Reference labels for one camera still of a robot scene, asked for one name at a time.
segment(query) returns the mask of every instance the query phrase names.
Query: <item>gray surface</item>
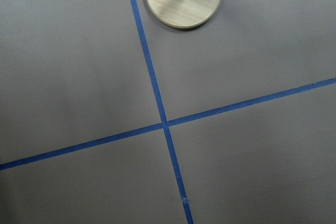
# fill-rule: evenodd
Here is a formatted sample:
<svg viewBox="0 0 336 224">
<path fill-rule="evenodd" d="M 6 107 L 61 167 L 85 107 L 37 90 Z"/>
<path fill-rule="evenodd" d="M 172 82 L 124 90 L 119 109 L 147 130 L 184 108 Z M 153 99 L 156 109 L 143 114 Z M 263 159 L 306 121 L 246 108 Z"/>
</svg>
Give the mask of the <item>gray surface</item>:
<svg viewBox="0 0 336 224">
<path fill-rule="evenodd" d="M 184 223 L 162 131 L 0 172 L 0 223 Z"/>
<path fill-rule="evenodd" d="M 0 163 L 158 123 L 129 0 L 0 0 Z"/>
<path fill-rule="evenodd" d="M 336 223 L 336 86 L 171 128 L 195 223 Z"/>
<path fill-rule="evenodd" d="M 336 77 L 336 0 L 222 0 L 193 31 L 138 0 L 168 119 Z"/>
</svg>

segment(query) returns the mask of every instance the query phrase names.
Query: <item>gray floor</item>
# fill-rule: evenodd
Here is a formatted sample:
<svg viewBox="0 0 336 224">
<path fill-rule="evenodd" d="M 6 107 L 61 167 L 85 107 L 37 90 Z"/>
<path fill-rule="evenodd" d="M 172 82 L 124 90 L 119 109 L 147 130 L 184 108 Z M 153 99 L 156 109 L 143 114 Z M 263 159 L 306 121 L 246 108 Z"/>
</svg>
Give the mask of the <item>gray floor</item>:
<svg viewBox="0 0 336 224">
<path fill-rule="evenodd" d="M 168 120 L 336 77 L 336 0 L 137 0 Z M 130 0 L 0 0 L 0 164 L 160 123 Z M 170 127 L 195 223 L 335 223 L 336 84 Z M 162 130 L 0 170 L 0 223 L 186 223 Z"/>
</svg>

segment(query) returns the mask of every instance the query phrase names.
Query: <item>blue tape strip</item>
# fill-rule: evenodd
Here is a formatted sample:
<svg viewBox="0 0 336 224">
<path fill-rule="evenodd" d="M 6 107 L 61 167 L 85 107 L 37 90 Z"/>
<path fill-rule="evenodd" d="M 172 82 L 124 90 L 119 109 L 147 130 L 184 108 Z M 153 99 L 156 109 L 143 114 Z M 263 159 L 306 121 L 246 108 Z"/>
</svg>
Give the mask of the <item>blue tape strip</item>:
<svg viewBox="0 0 336 224">
<path fill-rule="evenodd" d="M 247 100 L 247 101 L 244 101 L 244 102 L 238 102 L 238 103 L 235 103 L 235 104 L 231 104 L 231 105 L 228 105 L 228 106 L 216 108 L 216 109 L 213 109 L 213 110 L 208 110 L 208 111 L 184 116 L 182 118 L 173 119 L 173 120 L 168 121 L 167 123 L 168 123 L 168 126 L 174 126 L 174 125 L 178 125 L 178 124 L 181 124 L 181 123 L 195 121 L 197 119 L 206 118 L 208 116 L 228 112 L 228 111 L 231 111 L 231 110 L 241 109 L 241 108 L 251 106 L 251 105 L 255 105 L 255 104 L 258 104 L 258 103 L 271 101 L 271 100 L 274 100 L 274 99 L 277 99 L 277 98 L 287 97 L 289 95 L 293 95 L 293 94 L 309 91 L 309 90 L 312 90 L 312 89 L 325 87 L 325 86 L 332 85 L 332 84 L 335 84 L 335 83 L 336 83 L 336 78 L 328 79 L 328 80 L 324 80 L 324 81 L 319 81 L 319 82 L 308 84 L 308 85 L 301 86 L 301 87 L 298 87 L 298 88 L 289 89 L 289 90 L 285 90 L 285 91 L 280 91 L 280 92 L 277 92 L 277 93 L 274 93 L 274 94 L 265 95 L 263 97 L 254 98 L 254 99 Z"/>
<path fill-rule="evenodd" d="M 158 110 L 159 110 L 160 119 L 161 119 L 161 122 L 162 122 L 162 127 L 163 127 L 164 135 L 165 135 L 165 138 L 166 138 L 168 150 L 169 150 L 169 155 L 170 155 L 170 158 L 171 158 L 171 161 L 172 161 L 177 185 L 178 185 L 180 195 L 181 195 L 181 198 L 182 198 L 182 204 L 183 204 L 185 216 L 186 216 L 188 224 L 193 224 L 194 221 L 193 221 L 193 218 L 192 218 L 192 215 L 191 215 L 189 203 L 188 203 L 187 196 L 186 196 L 186 193 L 185 193 L 184 184 L 183 184 L 183 180 L 182 180 L 182 175 L 181 175 L 179 163 L 177 161 L 173 140 L 172 140 L 172 137 L 171 137 L 171 134 L 170 134 L 168 124 L 167 124 L 167 119 L 166 119 L 164 106 L 163 106 L 163 102 L 162 102 L 162 98 L 161 98 L 161 94 L 160 94 L 160 89 L 159 89 L 159 85 L 157 83 L 157 79 L 156 79 L 156 76 L 155 76 L 155 71 L 154 71 L 151 55 L 150 55 L 150 52 L 149 52 L 145 32 L 144 32 L 144 29 L 143 29 L 143 26 L 142 26 L 141 16 L 140 16 L 138 5 L 137 5 L 137 0 L 130 0 L 130 2 L 131 2 L 132 10 L 133 10 L 135 23 L 136 23 L 136 26 L 137 26 L 136 28 L 138 29 L 139 38 L 140 38 L 143 54 L 144 54 L 144 57 L 145 57 L 148 73 L 149 73 L 149 76 L 150 76 L 150 79 L 151 79 L 152 88 L 153 88 L 153 92 L 154 92 L 154 96 L 155 96 L 155 100 L 156 100 L 156 105 L 157 105 Z"/>
<path fill-rule="evenodd" d="M 113 135 L 113 136 L 103 137 L 103 138 L 100 138 L 100 139 L 97 139 L 97 140 L 93 140 L 93 141 L 90 141 L 90 142 L 69 146 L 69 147 L 66 147 L 66 148 L 59 149 L 59 150 L 46 152 L 46 153 L 42 153 L 42 154 L 39 154 L 39 155 L 35 155 L 35 156 L 27 157 L 27 158 L 22 158 L 22 159 L 15 160 L 15 161 L 11 161 L 11 162 L 8 162 L 8 163 L 5 163 L 5 164 L 1 164 L 0 165 L 0 170 L 5 170 L 5 169 L 13 168 L 13 167 L 16 167 L 16 166 L 36 162 L 36 161 L 39 161 L 39 160 L 44 160 L 44 159 L 47 159 L 47 158 L 56 157 L 56 156 L 59 156 L 59 155 L 84 150 L 84 149 L 91 148 L 91 147 L 94 147 L 94 146 L 97 146 L 97 145 L 110 143 L 110 142 L 113 142 L 113 141 L 121 140 L 121 139 L 131 137 L 131 136 L 140 135 L 140 134 L 151 132 L 151 131 L 156 131 L 156 130 L 159 130 L 159 129 L 162 129 L 162 124 L 161 123 L 150 125 L 150 126 L 143 127 L 143 128 L 139 128 L 139 129 L 132 130 L 132 131 L 126 131 L 126 132 L 116 134 L 116 135 Z"/>
</svg>

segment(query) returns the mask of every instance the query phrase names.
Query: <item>blue line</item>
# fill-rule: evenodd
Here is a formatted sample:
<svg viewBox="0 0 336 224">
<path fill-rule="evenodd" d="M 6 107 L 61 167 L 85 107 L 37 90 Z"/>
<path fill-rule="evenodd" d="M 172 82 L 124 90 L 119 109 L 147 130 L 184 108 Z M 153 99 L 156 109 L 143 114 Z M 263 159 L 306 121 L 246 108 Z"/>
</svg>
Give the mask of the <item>blue line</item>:
<svg viewBox="0 0 336 224">
<path fill-rule="evenodd" d="M 51 151 L 51 152 L 46 152 L 46 153 L 42 153 L 39 155 L 35 155 L 35 156 L 31 156 L 31 157 L 27 157 L 27 158 L 22 158 L 19 160 L 15 160 L 15 161 L 11 161 L 5 164 L 1 164 L 0 165 L 0 170 L 5 170 L 5 169 L 9 169 L 9 168 L 13 168 L 16 166 L 20 166 L 20 165 L 25 165 L 25 164 L 29 164 L 29 163 L 33 163 L 36 161 L 40 161 L 40 160 L 44 160 L 47 158 L 51 158 L 51 157 L 56 157 L 59 155 L 64 155 L 64 154 L 68 154 L 71 152 L 76 152 L 76 151 L 80 151 L 80 150 L 84 150 L 87 148 L 91 148 L 97 145 L 101 145 L 101 144 L 106 144 L 106 143 L 110 143 L 113 141 L 117 141 L 117 140 L 121 140 L 127 137 L 131 137 L 131 136 L 136 136 L 136 135 L 140 135 L 143 133 L 147 133 L 147 132 L 151 132 L 151 131 L 156 131 L 162 129 L 162 124 L 158 123 L 158 124 L 153 124 L 150 126 L 146 126 L 143 128 L 139 128 L 136 130 L 132 130 L 132 131 L 126 131 L 120 134 L 116 134 L 113 136 L 107 136 L 107 137 L 103 137 L 97 140 L 93 140 L 90 142 L 86 142 L 86 143 L 82 143 L 82 144 L 76 144 L 73 146 L 69 146 L 69 147 L 65 147 L 59 150 L 55 150 L 55 151 Z"/>
<path fill-rule="evenodd" d="M 142 26 L 141 16 L 140 16 L 138 5 L 137 5 L 137 0 L 130 0 L 130 2 L 131 2 L 132 10 L 133 10 L 135 23 L 136 23 L 136 26 L 137 26 L 136 28 L 138 29 L 138 33 L 139 33 L 139 39 L 140 39 L 140 42 L 141 42 L 142 51 L 143 51 L 143 54 L 144 54 L 144 57 L 145 57 L 145 60 L 146 60 L 148 73 L 149 73 L 149 76 L 150 76 L 150 79 L 151 79 L 152 88 L 153 88 L 153 92 L 154 92 L 154 96 L 155 96 L 155 100 L 156 100 L 156 105 L 157 105 L 158 110 L 159 110 L 160 119 L 161 119 L 161 122 L 162 122 L 162 127 L 163 127 L 164 135 L 165 135 L 165 138 L 166 138 L 168 150 L 169 150 L 169 155 L 170 155 L 170 158 L 171 158 L 171 161 L 172 161 L 177 185 L 178 185 L 178 188 L 179 188 L 179 191 L 180 191 L 185 216 L 186 216 L 188 224 L 193 224 L 194 221 L 193 221 L 193 218 L 192 218 L 192 215 L 191 215 L 189 203 L 188 203 L 187 196 L 186 196 L 186 193 L 185 193 L 185 188 L 184 188 L 184 184 L 183 184 L 183 180 L 182 180 L 182 175 L 181 175 L 179 163 L 178 163 L 177 157 L 176 157 L 176 152 L 175 152 L 173 140 L 172 140 L 172 137 L 171 137 L 171 134 L 170 134 L 168 124 L 167 124 L 167 119 L 166 119 L 166 114 L 165 114 L 165 111 L 164 111 L 164 106 L 163 106 L 163 102 L 162 102 L 162 98 L 161 98 L 161 94 L 160 94 L 160 89 L 159 89 L 159 85 L 157 83 L 157 79 L 156 79 L 156 76 L 155 76 L 155 71 L 154 71 L 151 55 L 150 55 L 147 40 L 146 40 L 146 35 L 145 35 L 144 29 L 143 29 L 143 26 Z"/>
<path fill-rule="evenodd" d="M 289 95 L 293 95 L 293 94 L 297 94 L 297 93 L 301 93 L 301 92 L 306 92 L 306 91 L 309 91 L 309 90 L 312 90 L 312 89 L 317 89 L 317 88 L 325 87 L 325 86 L 332 85 L 332 84 L 336 84 L 336 78 L 323 80 L 323 81 L 319 81 L 319 82 L 316 82 L 316 83 L 301 86 L 301 87 L 298 87 L 298 88 L 288 89 L 288 90 L 285 90 L 285 91 L 280 91 L 280 92 L 277 92 L 277 93 L 265 95 L 263 97 L 250 99 L 250 100 L 247 100 L 247 101 L 244 101 L 244 102 L 238 102 L 238 103 L 234 103 L 234 104 L 231 104 L 231 105 L 228 105 L 228 106 L 216 108 L 216 109 L 213 109 L 213 110 L 207 110 L 207 111 L 204 111 L 204 112 L 184 116 L 182 118 L 177 118 L 177 119 L 170 120 L 167 123 L 168 123 L 168 126 L 174 126 L 174 125 L 178 125 L 178 124 L 181 124 L 181 123 L 195 121 L 197 119 L 206 118 L 208 116 L 212 116 L 212 115 L 216 115 L 216 114 L 220 114 L 220 113 L 224 113 L 224 112 L 228 112 L 228 111 L 232 111 L 232 110 L 238 110 L 238 109 L 241 109 L 241 108 L 244 108 L 244 107 L 247 107 L 247 106 L 259 104 L 259 103 L 262 103 L 262 102 L 271 101 L 271 100 L 274 100 L 274 99 L 277 99 L 277 98 L 287 97 Z"/>
</svg>

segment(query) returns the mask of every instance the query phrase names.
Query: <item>blue tape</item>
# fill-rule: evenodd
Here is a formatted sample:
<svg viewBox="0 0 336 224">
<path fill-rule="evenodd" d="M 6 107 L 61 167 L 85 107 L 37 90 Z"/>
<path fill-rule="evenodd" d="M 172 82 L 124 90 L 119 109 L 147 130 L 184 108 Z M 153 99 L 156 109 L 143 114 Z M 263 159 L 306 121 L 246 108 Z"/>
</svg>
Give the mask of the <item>blue tape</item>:
<svg viewBox="0 0 336 224">
<path fill-rule="evenodd" d="M 132 130 L 132 131 L 126 131 L 126 132 L 116 134 L 116 135 L 113 135 L 113 136 L 103 137 L 103 138 L 100 138 L 100 139 L 97 139 L 97 140 L 93 140 L 93 141 L 90 141 L 90 142 L 69 146 L 69 147 L 66 147 L 66 148 L 59 149 L 59 150 L 46 152 L 46 153 L 42 153 L 42 154 L 39 154 L 39 155 L 35 155 L 35 156 L 27 157 L 27 158 L 22 158 L 22 159 L 15 160 L 15 161 L 11 161 L 11 162 L 8 162 L 8 163 L 5 163 L 5 164 L 1 164 L 0 165 L 0 170 L 5 170 L 5 169 L 13 168 L 13 167 L 16 167 L 16 166 L 25 165 L 25 164 L 33 163 L 33 162 L 36 162 L 36 161 L 44 160 L 44 159 L 47 159 L 47 158 L 56 157 L 56 156 L 59 156 L 59 155 L 64 155 L 64 154 L 68 154 L 68 153 L 71 153 L 71 152 L 84 150 L 84 149 L 91 148 L 91 147 L 94 147 L 94 146 L 97 146 L 97 145 L 110 143 L 110 142 L 113 142 L 113 141 L 121 140 L 121 139 L 131 137 L 131 136 L 140 135 L 140 134 L 151 132 L 151 131 L 156 131 L 156 130 L 159 130 L 159 129 L 162 129 L 162 124 L 161 123 L 146 126 L 146 127 L 143 127 L 143 128 Z"/>
<path fill-rule="evenodd" d="M 182 203 L 183 203 L 185 216 L 186 216 L 188 224 L 193 224 L 194 221 L 193 221 L 193 218 L 192 218 L 192 215 L 191 215 L 189 203 L 188 203 L 187 196 L 186 196 L 186 193 L 185 193 L 184 184 L 183 184 L 183 180 L 182 180 L 182 175 L 181 175 L 179 163 L 177 161 L 173 140 L 172 140 L 172 137 L 171 137 L 171 134 L 170 134 L 168 124 L 167 124 L 167 119 L 166 119 L 166 114 L 165 114 L 165 111 L 164 111 L 164 106 L 163 106 L 163 102 L 162 102 L 162 98 L 161 98 L 161 94 L 160 94 L 160 89 L 159 89 L 159 85 L 157 83 L 157 79 L 156 79 L 156 76 L 155 76 L 155 71 L 154 71 L 151 55 L 150 55 L 150 52 L 149 52 L 145 32 L 144 32 L 144 29 L 143 29 L 143 26 L 142 26 L 141 16 L 140 16 L 139 8 L 138 8 L 138 5 L 137 5 L 137 0 L 130 0 L 130 2 L 131 2 L 132 10 L 133 10 L 135 23 L 136 23 L 136 26 L 137 26 L 136 28 L 138 29 L 138 34 L 139 34 L 139 38 L 140 38 L 140 42 L 141 42 L 141 46 L 142 46 L 142 51 L 143 51 L 143 54 L 144 54 L 144 57 L 145 57 L 148 73 L 149 73 L 149 76 L 150 76 L 150 79 L 151 79 L 152 88 L 153 88 L 153 92 L 154 92 L 154 96 L 155 96 L 155 100 L 156 100 L 156 105 L 157 105 L 158 110 L 159 110 L 160 119 L 161 119 L 161 122 L 162 122 L 162 127 L 163 127 L 164 135 L 165 135 L 165 138 L 166 138 L 168 150 L 169 150 L 169 155 L 170 155 L 171 162 L 172 162 L 173 169 L 174 169 L 174 174 L 175 174 L 177 185 L 178 185 L 180 195 L 181 195 L 181 198 L 182 198 Z"/>
<path fill-rule="evenodd" d="M 238 110 L 238 109 L 241 109 L 241 108 L 244 108 L 244 107 L 247 107 L 247 106 L 255 105 L 255 104 L 258 104 L 258 103 L 262 103 L 262 102 L 271 101 L 271 100 L 274 100 L 274 99 L 277 99 L 277 98 L 287 97 L 289 95 L 293 95 L 293 94 L 309 91 L 309 90 L 312 90 L 312 89 L 325 87 L 325 86 L 332 85 L 332 84 L 335 84 L 335 83 L 336 83 L 336 78 L 328 79 L 328 80 L 324 80 L 324 81 L 319 81 L 319 82 L 308 84 L 308 85 L 301 86 L 301 87 L 298 87 L 298 88 L 288 89 L 288 90 L 280 91 L 280 92 L 277 92 L 277 93 L 274 93 L 274 94 L 265 95 L 263 97 L 250 99 L 250 100 L 247 100 L 247 101 L 244 101 L 244 102 L 238 102 L 238 103 L 235 103 L 235 104 L 231 104 L 231 105 L 228 105 L 228 106 L 216 108 L 216 109 L 213 109 L 213 110 L 207 110 L 207 111 L 204 111 L 204 112 L 184 116 L 182 118 L 173 119 L 173 120 L 168 121 L 167 123 L 168 123 L 168 126 L 174 126 L 174 125 L 178 125 L 178 124 L 181 124 L 181 123 L 186 123 L 186 122 L 190 122 L 190 121 L 195 121 L 197 119 L 206 118 L 208 116 L 212 116 L 212 115 L 216 115 L 216 114 L 220 114 L 220 113 L 224 113 L 224 112 L 228 112 L 228 111 L 232 111 L 232 110 Z"/>
</svg>

